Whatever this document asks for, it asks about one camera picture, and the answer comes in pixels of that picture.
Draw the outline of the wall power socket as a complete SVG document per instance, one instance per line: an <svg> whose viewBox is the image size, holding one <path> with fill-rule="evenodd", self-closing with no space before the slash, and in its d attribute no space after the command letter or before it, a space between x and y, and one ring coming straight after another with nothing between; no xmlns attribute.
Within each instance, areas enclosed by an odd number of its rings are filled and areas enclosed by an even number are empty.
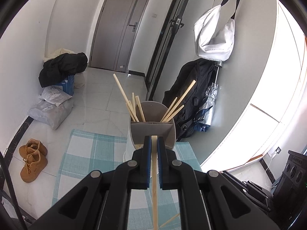
<svg viewBox="0 0 307 230"><path fill-rule="evenodd" d="M281 148L280 148L280 147L277 147L277 149L275 150L275 152L276 152L277 154L279 154L279 153L281 152Z"/></svg>

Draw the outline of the tan boot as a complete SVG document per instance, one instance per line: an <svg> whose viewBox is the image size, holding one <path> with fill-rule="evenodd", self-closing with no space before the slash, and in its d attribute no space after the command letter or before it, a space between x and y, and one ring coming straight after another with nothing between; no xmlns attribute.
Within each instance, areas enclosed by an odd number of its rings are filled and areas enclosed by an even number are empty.
<svg viewBox="0 0 307 230"><path fill-rule="evenodd" d="M22 158L26 158L29 154L38 150L42 155L47 156L47 148L40 140L30 139L19 148L19 154Z"/></svg>
<svg viewBox="0 0 307 230"><path fill-rule="evenodd" d="M25 183L33 182L48 164L47 158L39 150L28 154L23 161L20 176Z"/></svg>

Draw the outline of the black backpack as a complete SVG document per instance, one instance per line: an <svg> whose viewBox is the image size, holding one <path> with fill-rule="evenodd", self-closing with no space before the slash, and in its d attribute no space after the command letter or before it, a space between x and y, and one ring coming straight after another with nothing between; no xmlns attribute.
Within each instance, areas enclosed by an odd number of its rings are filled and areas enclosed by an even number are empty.
<svg viewBox="0 0 307 230"><path fill-rule="evenodd" d="M215 80L217 72L216 62L197 59L183 65L170 90L164 92L162 104L171 105L174 98L180 98L193 80L195 85L185 96L181 104L183 109L174 116L176 140L188 138L194 133L194 118L203 105L207 87Z"/></svg>

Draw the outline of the wooden chopstick in holder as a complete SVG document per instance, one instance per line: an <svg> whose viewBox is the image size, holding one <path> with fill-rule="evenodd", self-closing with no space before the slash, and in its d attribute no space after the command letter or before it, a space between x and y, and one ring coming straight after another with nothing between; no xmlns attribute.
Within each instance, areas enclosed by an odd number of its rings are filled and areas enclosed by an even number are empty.
<svg viewBox="0 0 307 230"><path fill-rule="evenodd" d="M132 100L131 100L132 109L134 112L134 116L136 116L136 110L135 110L135 95L134 92L132 92Z"/></svg>
<svg viewBox="0 0 307 230"><path fill-rule="evenodd" d="M145 115L143 113L143 109L142 109L142 105L141 105L139 96L136 96L135 100L136 100L136 103L137 103L137 106L138 106L138 109L139 109L139 112L140 112L140 115L141 115L141 118L142 118L142 122L145 122L146 119L145 119Z"/></svg>
<svg viewBox="0 0 307 230"><path fill-rule="evenodd" d="M167 109L167 111L165 112L164 116L162 117L160 122L163 122L163 120L165 119L165 117L169 114L171 108L174 106L174 104L176 103L177 97L174 98L174 100L172 101L172 103L170 104L169 108Z"/></svg>

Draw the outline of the black speaker cabinet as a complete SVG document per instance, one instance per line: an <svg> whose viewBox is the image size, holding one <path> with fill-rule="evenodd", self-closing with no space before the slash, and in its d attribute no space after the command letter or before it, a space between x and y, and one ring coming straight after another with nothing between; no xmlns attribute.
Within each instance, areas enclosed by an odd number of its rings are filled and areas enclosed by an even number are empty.
<svg viewBox="0 0 307 230"><path fill-rule="evenodd" d="M277 209L294 212L306 200L306 155L291 150L288 154L273 199Z"/></svg>

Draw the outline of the black jacket pile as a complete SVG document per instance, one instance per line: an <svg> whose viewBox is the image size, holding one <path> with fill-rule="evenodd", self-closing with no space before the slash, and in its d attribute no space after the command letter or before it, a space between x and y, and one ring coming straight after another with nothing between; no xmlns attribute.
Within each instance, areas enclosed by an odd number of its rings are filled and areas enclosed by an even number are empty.
<svg viewBox="0 0 307 230"><path fill-rule="evenodd" d="M43 64L39 74L42 88L56 85L68 76L82 73L87 67L88 58L85 53L63 53Z"/></svg>

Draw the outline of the teal checked placemat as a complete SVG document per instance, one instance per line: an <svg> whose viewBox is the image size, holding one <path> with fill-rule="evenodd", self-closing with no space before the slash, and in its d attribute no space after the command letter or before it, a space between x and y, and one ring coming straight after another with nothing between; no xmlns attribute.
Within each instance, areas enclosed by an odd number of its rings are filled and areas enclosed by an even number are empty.
<svg viewBox="0 0 307 230"><path fill-rule="evenodd" d="M73 129L56 178L53 200L55 204L93 170L112 171L124 162L127 139ZM179 213L175 190L158 189L159 229L181 229L180 217L160 227ZM128 229L153 229L151 189L133 190L129 210Z"/></svg>

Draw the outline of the blue cardboard box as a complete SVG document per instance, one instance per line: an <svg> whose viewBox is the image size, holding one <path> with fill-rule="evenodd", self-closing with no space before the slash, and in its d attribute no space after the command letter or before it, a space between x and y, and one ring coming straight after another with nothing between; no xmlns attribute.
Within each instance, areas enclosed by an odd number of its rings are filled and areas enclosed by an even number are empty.
<svg viewBox="0 0 307 230"><path fill-rule="evenodd" d="M65 80L54 85L56 88L62 90L66 94L73 96L74 94L74 75L68 76Z"/></svg>

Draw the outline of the grey entrance door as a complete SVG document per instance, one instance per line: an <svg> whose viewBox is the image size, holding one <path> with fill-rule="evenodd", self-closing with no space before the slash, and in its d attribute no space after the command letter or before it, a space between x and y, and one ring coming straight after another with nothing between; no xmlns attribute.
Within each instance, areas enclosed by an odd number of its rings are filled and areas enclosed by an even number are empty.
<svg viewBox="0 0 307 230"><path fill-rule="evenodd" d="M97 20L89 65L128 71L139 25L149 0L105 0Z"/></svg>

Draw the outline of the cream cloth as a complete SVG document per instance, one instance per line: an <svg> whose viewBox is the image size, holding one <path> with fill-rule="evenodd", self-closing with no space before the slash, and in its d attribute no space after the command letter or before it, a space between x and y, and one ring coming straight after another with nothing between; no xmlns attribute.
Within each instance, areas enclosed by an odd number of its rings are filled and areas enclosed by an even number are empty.
<svg viewBox="0 0 307 230"><path fill-rule="evenodd" d="M72 53L74 53L74 51L71 51L71 50L65 49L65 48L59 48L59 49L55 50L53 53L46 56L44 58L43 62L47 62L49 60L55 59L56 57L58 57L62 54L65 54L65 53L72 54Z"/></svg>

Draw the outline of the white plastic parcel bag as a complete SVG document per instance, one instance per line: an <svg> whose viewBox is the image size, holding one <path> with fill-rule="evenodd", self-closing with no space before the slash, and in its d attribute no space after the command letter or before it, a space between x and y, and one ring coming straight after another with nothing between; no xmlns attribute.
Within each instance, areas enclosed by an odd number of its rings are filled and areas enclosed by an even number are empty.
<svg viewBox="0 0 307 230"><path fill-rule="evenodd" d="M65 101L71 99L72 96L66 94L64 91L58 89L57 87L48 86L43 89L39 98L58 107Z"/></svg>

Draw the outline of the white hanging bag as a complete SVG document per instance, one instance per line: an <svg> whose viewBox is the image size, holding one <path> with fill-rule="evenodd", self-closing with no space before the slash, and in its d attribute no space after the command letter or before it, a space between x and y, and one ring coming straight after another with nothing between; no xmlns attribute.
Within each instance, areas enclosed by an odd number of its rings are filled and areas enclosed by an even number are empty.
<svg viewBox="0 0 307 230"><path fill-rule="evenodd" d="M222 0L219 5L207 10L194 24L194 42L196 55L200 58L225 62L232 54L235 44L235 15L233 14L225 26L216 31L221 8L229 0Z"/></svg>

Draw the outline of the wooden chopstick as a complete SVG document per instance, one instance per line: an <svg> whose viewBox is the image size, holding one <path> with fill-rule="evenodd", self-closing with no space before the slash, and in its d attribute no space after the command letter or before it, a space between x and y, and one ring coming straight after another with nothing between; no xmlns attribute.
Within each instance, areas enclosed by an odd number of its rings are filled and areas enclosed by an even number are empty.
<svg viewBox="0 0 307 230"><path fill-rule="evenodd" d="M134 116L136 116L136 110L135 110L135 95L134 92L132 92L132 100L131 100L132 109L134 112Z"/></svg>
<svg viewBox="0 0 307 230"><path fill-rule="evenodd" d="M113 77L114 77L115 82L118 85L118 88L120 89L120 92L121 92L121 94L122 94L122 96L123 96L123 98L124 98L128 108L129 108L129 112L131 114L131 118L133 119L134 122L139 122L139 120L137 118L137 115L136 115L136 113L135 113L135 111L134 111L134 109L132 107L132 104L131 104L131 102L129 102L129 100L128 100L127 96L126 96L126 93L124 92L124 89L122 88L122 86L120 84L120 81L118 80L118 78L117 78L115 73L113 74Z"/></svg>
<svg viewBox="0 0 307 230"><path fill-rule="evenodd" d="M170 104L169 108L167 109L167 111L165 112L164 116L162 117L160 122L163 122L163 120L165 119L165 117L169 114L171 108L174 106L174 104L176 103L177 97L174 98L174 100L172 101L172 103Z"/></svg>
<svg viewBox="0 0 307 230"><path fill-rule="evenodd" d="M187 96L187 94L189 93L189 91L192 89L192 87L196 84L196 81L193 80L191 82L191 84L188 86L188 88L185 90L185 92L183 93L183 95L176 100L176 103L174 104L174 106L171 108L169 114L165 117L165 119L163 120L163 122L168 122L170 121L183 107L184 105L181 105L181 102L183 101L183 99Z"/></svg>
<svg viewBox="0 0 307 230"><path fill-rule="evenodd" d="M138 109L139 109L139 112L140 112L140 115L141 115L141 118L142 118L142 122L145 122L146 119L145 119L145 115L143 113L143 109L142 109L142 105L141 105L139 96L136 96L135 100L136 100L136 103L137 103L137 106L138 106Z"/></svg>
<svg viewBox="0 0 307 230"><path fill-rule="evenodd" d="M158 196L157 196L157 136L151 137L151 174L152 174L152 203L153 229L158 230Z"/></svg>
<svg viewBox="0 0 307 230"><path fill-rule="evenodd" d="M171 217L170 219L168 219L166 222L164 222L162 225L160 225L160 227L164 227L167 224L171 223L173 220L175 220L177 217L180 216L180 213L177 213L176 215L174 215L173 217Z"/></svg>

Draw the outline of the grey plastic parcel bag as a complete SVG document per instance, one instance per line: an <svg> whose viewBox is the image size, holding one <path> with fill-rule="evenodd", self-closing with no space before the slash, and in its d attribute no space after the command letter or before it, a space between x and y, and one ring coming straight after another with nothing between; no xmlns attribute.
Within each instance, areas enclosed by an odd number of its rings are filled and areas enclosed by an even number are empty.
<svg viewBox="0 0 307 230"><path fill-rule="evenodd" d="M42 100L30 108L28 115L36 121L49 125L52 130L56 130L71 113L72 108L73 99L68 99L59 106Z"/></svg>

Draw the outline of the silver folded umbrella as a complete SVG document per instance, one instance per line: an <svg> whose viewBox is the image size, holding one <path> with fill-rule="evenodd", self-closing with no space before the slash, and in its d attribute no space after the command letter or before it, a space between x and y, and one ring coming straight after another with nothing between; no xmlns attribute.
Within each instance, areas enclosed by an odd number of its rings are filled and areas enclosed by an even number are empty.
<svg viewBox="0 0 307 230"><path fill-rule="evenodd" d="M217 62L216 76L214 82L207 88L203 104L194 118L194 130L199 132L206 132L212 124L215 110L215 101L218 94L218 74L219 69L223 66L223 62Z"/></svg>

